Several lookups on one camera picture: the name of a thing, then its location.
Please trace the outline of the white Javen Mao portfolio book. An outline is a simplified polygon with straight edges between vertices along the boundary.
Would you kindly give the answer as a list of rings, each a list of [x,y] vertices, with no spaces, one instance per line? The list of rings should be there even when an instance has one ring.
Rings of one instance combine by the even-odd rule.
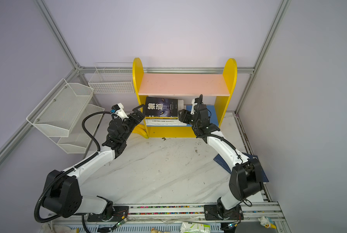
[[[164,122],[148,122],[146,123],[147,126],[161,126],[161,127],[187,127],[188,124],[185,123],[164,123]]]

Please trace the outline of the black book white characters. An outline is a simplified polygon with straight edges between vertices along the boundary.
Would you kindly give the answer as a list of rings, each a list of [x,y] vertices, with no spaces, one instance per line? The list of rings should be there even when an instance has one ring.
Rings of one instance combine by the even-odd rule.
[[[178,117],[178,99],[147,97],[145,106],[147,117]]]

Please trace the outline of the yellow paperback book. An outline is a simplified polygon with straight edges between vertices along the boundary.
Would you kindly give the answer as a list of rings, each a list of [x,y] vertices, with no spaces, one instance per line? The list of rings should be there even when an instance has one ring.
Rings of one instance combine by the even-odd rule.
[[[166,116],[165,117],[158,117],[158,116],[157,117],[156,116],[154,116],[154,117],[153,116],[151,116],[151,117],[149,116],[148,117],[148,116],[146,116],[145,119],[178,119],[178,117],[166,117]]]

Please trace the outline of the white Chokladfabriken book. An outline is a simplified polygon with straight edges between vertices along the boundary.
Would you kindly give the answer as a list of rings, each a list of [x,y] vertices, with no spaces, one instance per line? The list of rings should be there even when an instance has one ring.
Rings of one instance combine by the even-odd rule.
[[[178,100],[178,111],[184,109],[184,101]],[[147,121],[151,122],[164,122],[164,123],[179,123],[180,121],[178,119],[146,119]]]

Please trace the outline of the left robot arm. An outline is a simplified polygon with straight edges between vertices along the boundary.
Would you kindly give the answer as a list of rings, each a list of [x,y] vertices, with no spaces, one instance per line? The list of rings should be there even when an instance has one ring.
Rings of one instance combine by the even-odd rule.
[[[117,104],[108,112],[112,120],[107,129],[106,140],[100,144],[87,130],[86,121],[97,113],[90,114],[82,121],[83,131],[96,144],[96,152],[81,162],[63,171],[53,170],[47,175],[44,189],[34,208],[36,222],[44,223],[59,217],[97,214],[104,220],[114,215],[113,201],[101,196],[87,197],[81,194],[81,185],[102,166],[118,158],[127,147],[127,140],[133,130],[145,118],[145,106],[139,105],[126,114],[122,104]]]

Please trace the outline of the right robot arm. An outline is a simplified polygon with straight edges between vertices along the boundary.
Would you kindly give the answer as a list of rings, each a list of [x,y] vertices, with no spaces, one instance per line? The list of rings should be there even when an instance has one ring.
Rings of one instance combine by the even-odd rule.
[[[196,138],[202,139],[223,158],[231,171],[228,192],[217,201],[217,211],[222,218],[234,208],[246,203],[248,197],[263,188],[262,166],[258,159],[249,159],[232,145],[220,128],[210,122],[210,112],[203,103],[203,95],[193,99],[192,109],[180,110],[178,119],[191,125]]]

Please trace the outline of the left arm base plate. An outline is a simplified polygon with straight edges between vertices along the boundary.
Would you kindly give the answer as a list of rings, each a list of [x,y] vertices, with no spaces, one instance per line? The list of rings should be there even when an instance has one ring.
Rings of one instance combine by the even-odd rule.
[[[107,207],[101,214],[90,214],[88,222],[119,222],[123,217],[127,217],[129,213],[128,206],[112,206]]]

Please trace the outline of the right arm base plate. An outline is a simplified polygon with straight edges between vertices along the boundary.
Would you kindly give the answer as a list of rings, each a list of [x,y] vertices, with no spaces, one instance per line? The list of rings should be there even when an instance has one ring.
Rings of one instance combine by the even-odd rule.
[[[226,210],[219,205],[205,205],[204,214],[206,220],[244,220],[243,211],[240,205]]]

